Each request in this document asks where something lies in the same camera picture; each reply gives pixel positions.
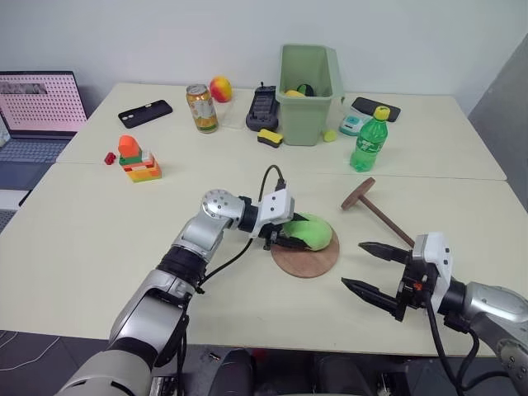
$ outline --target bottle label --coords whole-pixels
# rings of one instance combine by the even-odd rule
[[[383,147],[383,143],[384,142],[372,143],[369,140],[358,136],[356,141],[356,147],[357,149],[365,151],[366,153],[378,153]]]

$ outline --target green sponge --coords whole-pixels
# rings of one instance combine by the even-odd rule
[[[290,221],[283,224],[282,230],[288,238],[303,240],[311,250],[324,249],[332,240],[332,227],[320,217],[309,213],[299,213],[308,221]]]

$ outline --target yellow bottle cap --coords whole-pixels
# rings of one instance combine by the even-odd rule
[[[380,121],[386,121],[389,119],[390,109],[386,106],[378,106],[374,110],[374,118]]]

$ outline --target small red object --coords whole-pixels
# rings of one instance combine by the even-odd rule
[[[116,160],[116,155],[112,152],[108,153],[105,157],[105,164],[111,165]]]

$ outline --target soda can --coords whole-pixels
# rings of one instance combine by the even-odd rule
[[[218,128],[213,98],[204,84],[194,84],[187,87],[187,103],[195,119],[196,128],[204,134],[210,134]]]

